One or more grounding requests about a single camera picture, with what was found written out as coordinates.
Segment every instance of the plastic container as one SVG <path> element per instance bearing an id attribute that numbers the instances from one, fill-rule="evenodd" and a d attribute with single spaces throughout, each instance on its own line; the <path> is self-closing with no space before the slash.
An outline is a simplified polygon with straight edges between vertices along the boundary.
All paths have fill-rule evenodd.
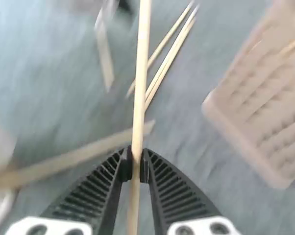
<path id="1" fill-rule="evenodd" d="M 276 1 L 207 96 L 204 114 L 274 188 L 295 179 L 295 0 Z"/>

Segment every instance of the wooden stick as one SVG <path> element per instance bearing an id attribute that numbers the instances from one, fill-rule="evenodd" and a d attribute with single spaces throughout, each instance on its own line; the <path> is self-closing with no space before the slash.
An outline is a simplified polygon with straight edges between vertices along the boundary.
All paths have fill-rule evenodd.
<path id="1" fill-rule="evenodd" d="M 148 106 L 151 103 L 157 89 L 161 85 L 161 83 L 162 83 L 168 69 L 172 65 L 173 60 L 175 59 L 176 55 L 178 54 L 179 49 L 181 48 L 183 42 L 185 41 L 185 39 L 186 39 L 187 35 L 189 34 L 189 32 L 190 32 L 192 26 L 194 25 L 194 23 L 195 23 L 195 19 L 192 19 L 192 21 L 189 23 L 188 27 L 184 31 L 180 32 L 180 33 L 182 33 L 182 37 L 179 39 L 179 43 L 176 45 L 176 47 L 174 48 L 174 50 L 170 54 L 169 61 L 164 66 L 164 69 L 161 71 L 161 73 L 159 74 L 158 77 L 155 77 L 155 81 L 156 81 L 155 85 L 153 86 L 153 88 L 151 89 L 149 95 L 146 98 L 146 103 L 145 103 L 145 109 L 146 110 L 148 109 Z"/>
<path id="2" fill-rule="evenodd" d="M 159 53 L 162 51 L 162 49 L 164 48 L 164 46 L 166 45 L 166 43 L 169 41 L 169 39 L 172 37 L 172 35 L 176 32 L 177 28 L 179 27 L 179 25 L 181 24 L 181 22 L 183 21 L 183 19 L 186 17 L 186 15 L 188 14 L 188 12 L 190 11 L 193 3 L 194 3 L 194 1 L 192 0 L 189 3 L 189 5 L 186 7 L 186 9 L 182 12 L 182 14 L 180 15 L 180 17 L 176 21 L 176 23 L 168 31 L 168 33 L 163 38 L 163 40 L 158 45 L 158 47 L 155 49 L 155 51 L 153 52 L 153 54 L 150 56 L 150 58 L 149 58 L 149 60 L 147 62 L 147 69 L 149 69 L 149 67 L 153 64 L 154 60 L 157 58 L 157 56 L 159 55 Z M 128 98 L 131 95 L 131 93 L 134 91 L 134 88 L 135 88 L 135 79 L 133 80 L 133 82 L 130 85 L 129 90 L 127 91 L 126 98 Z"/>
<path id="3" fill-rule="evenodd" d="M 148 122 L 144 126 L 144 134 L 149 134 L 154 125 L 155 121 Z M 0 174 L 0 189 L 19 188 L 20 186 L 51 176 L 62 170 L 76 166 L 77 164 L 81 164 L 82 162 L 95 158 L 110 149 L 126 144 L 131 140 L 131 136 L 132 129 L 128 129 L 24 169 L 2 173 Z"/>
<path id="4" fill-rule="evenodd" d="M 151 81 L 148 89 L 147 89 L 147 92 L 146 92 L 146 99 L 148 98 L 149 94 L 151 93 L 153 87 L 155 86 L 157 80 L 159 79 L 159 77 L 161 76 L 161 73 L 163 72 L 166 64 L 169 62 L 169 60 L 171 59 L 171 57 L 173 56 L 174 54 L 174 51 L 176 50 L 177 48 L 177 45 L 180 43 L 180 39 L 182 37 L 184 37 L 184 33 L 186 31 L 186 28 L 188 28 L 190 22 L 193 20 L 193 18 L 195 17 L 197 11 L 198 11 L 198 8 L 199 8 L 199 5 L 196 6 L 196 8 L 193 10 L 193 12 L 190 14 L 190 16 L 188 17 L 186 23 L 183 25 L 180 33 L 178 34 L 176 40 L 174 41 L 171 49 L 169 50 L 168 54 L 166 55 L 163 63 L 161 64 L 161 66 L 159 67 L 158 71 L 156 72 L 156 75 L 154 76 L 153 80 Z"/>
<path id="5" fill-rule="evenodd" d="M 114 66 L 113 59 L 110 53 L 110 48 L 107 39 L 107 31 L 103 19 L 102 8 L 99 11 L 97 20 L 94 25 L 96 31 L 97 45 L 98 45 L 98 54 L 101 64 L 102 74 L 104 78 L 104 84 L 106 91 L 109 92 L 114 80 Z"/>
<path id="6" fill-rule="evenodd" d="M 136 90 L 134 94 L 133 132 L 131 152 L 133 173 L 128 208 L 128 235 L 136 235 L 140 198 L 140 159 L 143 145 L 144 104 L 148 73 L 148 43 L 151 18 L 151 0 L 140 0 L 139 29 L 136 64 Z"/>

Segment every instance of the blue-gray floor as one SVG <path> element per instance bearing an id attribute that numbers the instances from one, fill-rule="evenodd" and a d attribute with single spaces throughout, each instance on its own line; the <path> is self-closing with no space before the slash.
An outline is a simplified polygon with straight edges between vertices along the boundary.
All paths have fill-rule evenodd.
<path id="1" fill-rule="evenodd" d="M 19 167 L 98 140 L 132 124 L 137 19 L 110 26 L 116 81 L 105 93 L 90 0 L 0 0 L 0 120 L 18 143 Z M 145 146 L 179 167 L 245 235 L 295 234 L 295 184 L 269 188 L 208 124 L 206 95 L 221 79 L 270 0 L 202 0 L 197 22 L 147 111 L 156 119 Z M 150 52 L 188 0 L 153 0 Z M 91 9 L 96 15 L 99 3 Z M 149 72 L 155 74 L 165 52 Z M 94 160 L 23 188 L 4 227 L 39 215 Z M 128 185 L 115 234 L 125 234 Z M 148 187 L 142 186 L 139 234 L 153 234 Z"/>

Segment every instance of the screw hole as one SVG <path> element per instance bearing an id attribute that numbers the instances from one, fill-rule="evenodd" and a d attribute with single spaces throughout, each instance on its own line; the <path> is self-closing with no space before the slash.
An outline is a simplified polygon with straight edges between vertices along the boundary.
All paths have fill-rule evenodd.
<path id="1" fill-rule="evenodd" d="M 211 232 L 216 235 L 227 235 L 229 234 L 228 228 L 221 223 L 214 223 L 210 227 Z"/>
<path id="2" fill-rule="evenodd" d="M 40 224 L 32 227 L 26 235 L 44 235 L 47 230 L 45 225 Z"/>
<path id="3" fill-rule="evenodd" d="M 181 226 L 176 229 L 176 235 L 194 235 L 194 232 L 190 227 Z"/>
<path id="4" fill-rule="evenodd" d="M 65 235 L 83 235 L 83 232 L 80 229 L 74 229 L 70 230 Z"/>

